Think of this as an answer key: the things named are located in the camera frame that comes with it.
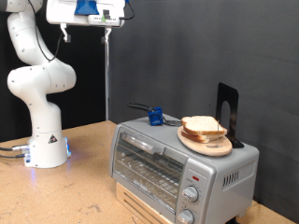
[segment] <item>wooden plate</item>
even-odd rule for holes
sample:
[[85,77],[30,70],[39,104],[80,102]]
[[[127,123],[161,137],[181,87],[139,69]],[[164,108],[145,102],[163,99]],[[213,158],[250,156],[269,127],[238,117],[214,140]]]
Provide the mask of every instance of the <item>wooden plate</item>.
[[232,143],[230,140],[228,140],[227,137],[222,137],[219,139],[219,145],[221,147],[208,147],[208,146],[216,146],[217,141],[211,141],[209,143],[198,143],[194,142],[193,140],[190,140],[188,138],[185,138],[184,136],[181,135],[181,130],[183,129],[183,126],[180,126],[178,128],[178,138],[184,144],[186,147],[189,149],[192,149],[193,151],[196,151],[201,154],[205,154],[208,156],[225,156],[232,151]]

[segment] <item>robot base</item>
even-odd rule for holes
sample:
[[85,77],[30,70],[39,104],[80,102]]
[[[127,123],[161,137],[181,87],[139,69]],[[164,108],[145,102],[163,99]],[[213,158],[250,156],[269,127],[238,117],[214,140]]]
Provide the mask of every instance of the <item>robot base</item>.
[[71,153],[67,138],[59,130],[53,133],[34,133],[28,140],[30,156],[24,158],[25,166],[52,168],[64,164]]

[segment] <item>control knob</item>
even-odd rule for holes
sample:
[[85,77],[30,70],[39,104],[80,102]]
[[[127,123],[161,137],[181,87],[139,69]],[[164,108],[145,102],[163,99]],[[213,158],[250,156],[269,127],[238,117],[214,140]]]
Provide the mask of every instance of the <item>control knob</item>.
[[194,217],[191,211],[184,210],[183,212],[178,214],[178,220],[182,224],[193,224]]
[[195,187],[187,187],[182,191],[182,195],[190,203],[195,203],[198,199],[198,192]]

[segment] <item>wooden crate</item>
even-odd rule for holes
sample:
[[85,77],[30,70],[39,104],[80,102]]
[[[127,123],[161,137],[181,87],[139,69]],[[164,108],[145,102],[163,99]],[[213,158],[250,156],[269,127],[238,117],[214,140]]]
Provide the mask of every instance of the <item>wooden crate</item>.
[[172,222],[119,183],[116,184],[116,198],[146,224],[172,224]]

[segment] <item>blue clamp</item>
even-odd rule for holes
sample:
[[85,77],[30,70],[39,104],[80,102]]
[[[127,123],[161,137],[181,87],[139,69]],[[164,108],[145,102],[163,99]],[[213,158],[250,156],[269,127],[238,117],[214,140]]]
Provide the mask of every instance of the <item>blue clamp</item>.
[[149,111],[149,123],[151,126],[163,124],[163,112],[160,106],[153,108],[154,111]]

